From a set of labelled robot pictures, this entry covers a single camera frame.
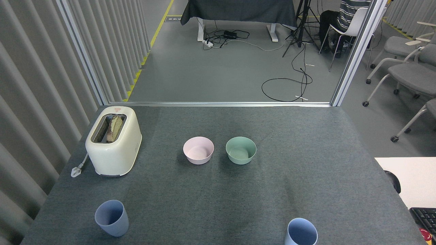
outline shoe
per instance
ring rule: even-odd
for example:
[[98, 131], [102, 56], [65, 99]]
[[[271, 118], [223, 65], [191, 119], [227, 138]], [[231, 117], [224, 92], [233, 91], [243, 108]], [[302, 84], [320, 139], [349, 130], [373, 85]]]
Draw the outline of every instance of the shoe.
[[325, 52], [328, 53], [330, 51], [330, 46], [328, 44], [324, 44], [324, 46], [321, 49], [321, 53]]
[[341, 56], [342, 56], [342, 52], [340, 50], [336, 51], [336, 53], [334, 54], [335, 58], [340, 58]]

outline cup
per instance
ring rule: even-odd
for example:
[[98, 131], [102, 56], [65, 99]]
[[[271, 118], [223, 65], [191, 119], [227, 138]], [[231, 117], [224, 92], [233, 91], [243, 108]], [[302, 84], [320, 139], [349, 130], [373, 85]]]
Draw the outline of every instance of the cup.
[[95, 211], [95, 222], [109, 235], [119, 237], [129, 229], [129, 218], [126, 209], [119, 200], [102, 203]]
[[210, 160], [214, 152], [214, 144], [205, 137], [190, 138], [183, 145], [183, 153], [188, 161], [193, 164], [204, 164]]
[[256, 154], [256, 144], [246, 137], [231, 138], [225, 145], [228, 158], [235, 164], [243, 165], [251, 161]]
[[295, 218], [288, 224], [285, 245], [315, 245], [318, 232], [315, 226], [303, 218]]

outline black keyboard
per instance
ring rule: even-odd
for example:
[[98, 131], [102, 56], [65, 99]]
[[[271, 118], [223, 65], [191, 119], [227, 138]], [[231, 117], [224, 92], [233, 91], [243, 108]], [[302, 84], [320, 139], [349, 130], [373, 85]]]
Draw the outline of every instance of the black keyboard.
[[433, 244], [436, 244], [436, 208], [410, 208], [409, 211], [415, 223], [432, 234]]

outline red object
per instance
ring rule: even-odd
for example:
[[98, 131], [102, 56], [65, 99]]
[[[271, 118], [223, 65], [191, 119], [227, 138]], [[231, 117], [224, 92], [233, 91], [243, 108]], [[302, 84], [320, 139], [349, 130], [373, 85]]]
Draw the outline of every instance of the red object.
[[419, 228], [419, 231], [421, 232], [421, 235], [424, 238], [424, 240], [426, 240], [427, 242], [432, 239], [432, 235], [426, 229]]

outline curtain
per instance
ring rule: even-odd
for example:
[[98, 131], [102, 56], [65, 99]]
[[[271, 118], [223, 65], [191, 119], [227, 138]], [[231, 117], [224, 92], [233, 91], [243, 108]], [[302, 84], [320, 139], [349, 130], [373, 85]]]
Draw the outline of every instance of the curtain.
[[58, 0], [73, 26], [93, 81], [108, 102], [126, 101], [136, 73], [150, 51], [139, 0]]
[[434, 32], [417, 21], [436, 24], [436, 0], [395, 0], [391, 3], [386, 21], [411, 37]]
[[68, 1], [70, 20], [59, 3], [0, 0], [0, 244], [21, 242], [101, 97], [125, 99], [150, 49], [139, 1]]

